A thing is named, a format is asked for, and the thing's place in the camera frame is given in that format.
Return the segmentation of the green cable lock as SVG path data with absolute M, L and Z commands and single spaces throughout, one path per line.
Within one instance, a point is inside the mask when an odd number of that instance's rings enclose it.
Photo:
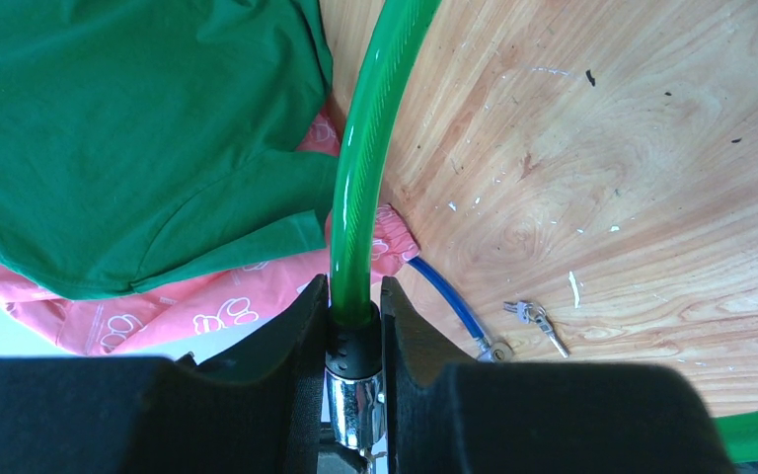
M 390 203 L 517 361 L 661 364 L 758 460 L 758 1 L 325 1 L 338 305 Z M 543 306 L 570 352 L 504 302 Z

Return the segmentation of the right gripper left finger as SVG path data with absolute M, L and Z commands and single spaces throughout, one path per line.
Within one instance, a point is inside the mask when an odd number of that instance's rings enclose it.
M 313 473 L 328 282 L 204 362 L 0 358 L 0 473 Z

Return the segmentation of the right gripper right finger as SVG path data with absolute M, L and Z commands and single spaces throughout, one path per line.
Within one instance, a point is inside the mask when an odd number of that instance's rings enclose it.
M 482 362 L 381 285 L 393 473 L 730 473 L 692 385 L 661 365 Z

